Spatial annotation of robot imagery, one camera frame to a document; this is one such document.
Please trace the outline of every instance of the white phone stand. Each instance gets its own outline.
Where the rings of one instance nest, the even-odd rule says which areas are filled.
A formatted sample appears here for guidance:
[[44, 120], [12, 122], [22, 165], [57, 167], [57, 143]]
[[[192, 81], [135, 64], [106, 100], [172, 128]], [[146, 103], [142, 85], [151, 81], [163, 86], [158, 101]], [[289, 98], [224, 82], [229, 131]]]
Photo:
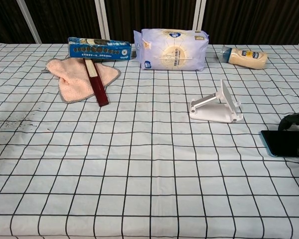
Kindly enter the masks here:
[[240, 102], [233, 102], [225, 83], [221, 80], [221, 91], [190, 102], [189, 116], [195, 120], [232, 123], [243, 119], [243, 114], [236, 113], [236, 108], [239, 106]]

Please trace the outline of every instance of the squeeze bottle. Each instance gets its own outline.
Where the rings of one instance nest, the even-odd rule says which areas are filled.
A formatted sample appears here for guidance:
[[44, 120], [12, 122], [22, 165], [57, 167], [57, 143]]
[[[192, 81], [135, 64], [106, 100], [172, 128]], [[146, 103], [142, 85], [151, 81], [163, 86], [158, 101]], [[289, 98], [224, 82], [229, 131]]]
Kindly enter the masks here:
[[268, 58], [265, 52], [239, 50], [224, 46], [220, 52], [226, 63], [245, 66], [253, 69], [263, 69]]

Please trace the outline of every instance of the white plastic bag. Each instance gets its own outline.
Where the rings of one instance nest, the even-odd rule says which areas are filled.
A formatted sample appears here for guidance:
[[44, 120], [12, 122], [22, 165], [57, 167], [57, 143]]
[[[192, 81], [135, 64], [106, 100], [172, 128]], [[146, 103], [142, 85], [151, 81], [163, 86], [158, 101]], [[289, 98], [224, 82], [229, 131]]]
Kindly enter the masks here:
[[202, 71], [205, 67], [209, 40], [204, 31], [143, 29], [134, 31], [134, 41], [142, 69]]

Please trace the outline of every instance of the packaging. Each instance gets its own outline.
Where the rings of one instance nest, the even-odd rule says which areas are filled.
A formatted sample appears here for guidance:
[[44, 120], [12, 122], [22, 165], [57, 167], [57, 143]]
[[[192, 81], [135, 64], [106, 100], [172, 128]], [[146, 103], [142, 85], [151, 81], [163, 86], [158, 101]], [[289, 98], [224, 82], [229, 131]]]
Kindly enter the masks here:
[[202, 71], [205, 67], [209, 40], [204, 31], [143, 29], [134, 31], [134, 41], [142, 69]]
[[263, 69], [265, 67], [268, 55], [266, 52], [255, 52], [240, 50], [223, 46], [220, 51], [222, 61], [235, 65], [245, 66], [252, 69]]
[[70, 57], [111, 60], [131, 58], [131, 44], [127, 41], [69, 37], [68, 43]]

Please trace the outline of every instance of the phone screen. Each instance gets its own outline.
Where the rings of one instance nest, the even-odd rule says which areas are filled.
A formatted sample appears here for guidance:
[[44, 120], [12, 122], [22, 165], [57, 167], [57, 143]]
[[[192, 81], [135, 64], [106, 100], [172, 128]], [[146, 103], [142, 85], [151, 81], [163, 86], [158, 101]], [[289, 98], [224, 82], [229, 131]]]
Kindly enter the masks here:
[[299, 157], [299, 131], [261, 131], [264, 143], [276, 157]]

